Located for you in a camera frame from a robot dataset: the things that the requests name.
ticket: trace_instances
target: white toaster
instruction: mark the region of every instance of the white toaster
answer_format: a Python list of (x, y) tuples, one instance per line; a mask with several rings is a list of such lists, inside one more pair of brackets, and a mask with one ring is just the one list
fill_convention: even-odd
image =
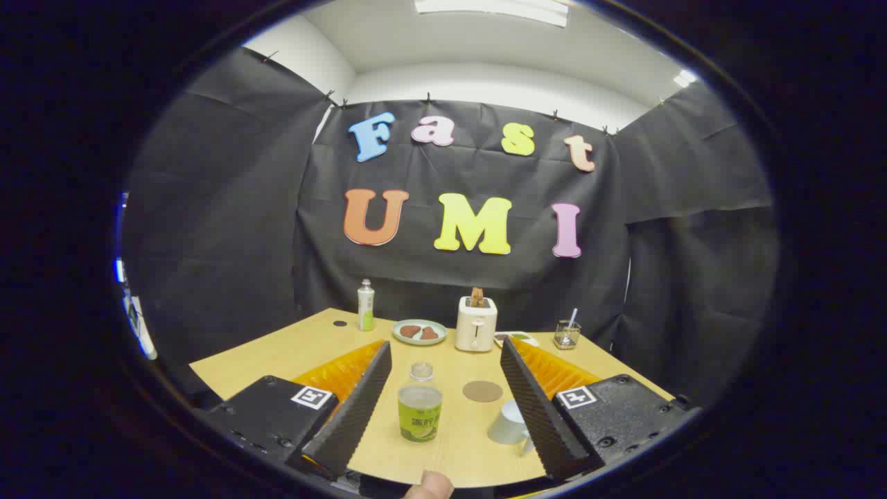
[(459, 299), (456, 320), (456, 348), (470, 352), (488, 352), (496, 334), (496, 304), (483, 298), (480, 306), (471, 306), (471, 297)]

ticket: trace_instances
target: mug handle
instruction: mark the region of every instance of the mug handle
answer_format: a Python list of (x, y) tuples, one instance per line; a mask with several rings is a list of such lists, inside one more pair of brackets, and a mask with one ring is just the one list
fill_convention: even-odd
[(536, 448), (536, 444), (533, 443), (533, 439), (530, 437), (529, 430), (524, 430), (522, 434), (524, 437), (527, 438), (527, 441), (523, 443), (523, 450), (521, 451), (521, 455), (527, 455), (531, 450)]

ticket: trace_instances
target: black curtain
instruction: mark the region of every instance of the black curtain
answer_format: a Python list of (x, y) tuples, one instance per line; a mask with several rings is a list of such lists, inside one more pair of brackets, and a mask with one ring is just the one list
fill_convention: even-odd
[(710, 405), (742, 367), (773, 287), (779, 233), (763, 165), (693, 83), (615, 137), (631, 276), (614, 354)]
[[(357, 162), (349, 127), (390, 112), (387, 152)], [(423, 116), (455, 124), (447, 147), (411, 139)], [(502, 127), (515, 122), (535, 133), (530, 156), (507, 154)], [(593, 172), (573, 165), (564, 139), (581, 135), (593, 147)], [(484, 289), (498, 306), (499, 330), (553, 330), (578, 307), (583, 332), (609, 345), (622, 310), (628, 272), (628, 239), (619, 160), (612, 136), (550, 116), (479, 103), (391, 101), (331, 111), (311, 148), (297, 210), (296, 298), (305, 313), (327, 307), (357, 310), (357, 288), (370, 278), (375, 312), (394, 320), (424, 318), (455, 326), (457, 302), (472, 287)], [(351, 242), (343, 232), (345, 192), (373, 190), (367, 227), (381, 226), (385, 190), (409, 193), (397, 236), (381, 246)], [(513, 204), (508, 212), (508, 255), (438, 250), (443, 193), (466, 196), (477, 213), (490, 197)], [(551, 204), (581, 208), (577, 243), (581, 257), (555, 257), (557, 224)]]
[(328, 108), (319, 90), (248, 49), (174, 100), (135, 161), (122, 257), (162, 364), (189, 362), (298, 319), (291, 242), (299, 180)]

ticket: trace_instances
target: white bottle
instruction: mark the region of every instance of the white bottle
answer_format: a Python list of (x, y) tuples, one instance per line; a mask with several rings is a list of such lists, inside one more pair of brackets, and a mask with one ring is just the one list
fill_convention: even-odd
[(370, 288), (370, 280), (364, 279), (364, 286), (357, 290), (357, 328), (361, 331), (372, 331), (375, 328), (373, 320), (373, 295), (376, 294)]

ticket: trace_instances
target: blue foam letter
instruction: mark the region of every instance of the blue foam letter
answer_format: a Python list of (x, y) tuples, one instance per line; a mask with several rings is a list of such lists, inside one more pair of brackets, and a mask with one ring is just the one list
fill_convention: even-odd
[(385, 123), (392, 122), (394, 122), (394, 115), (382, 113), (351, 125), (348, 131), (354, 133), (354, 136), (357, 138), (357, 149), (359, 149), (357, 160), (359, 162), (385, 154), (388, 147), (380, 144), (377, 139), (388, 140), (391, 138), (391, 131)]

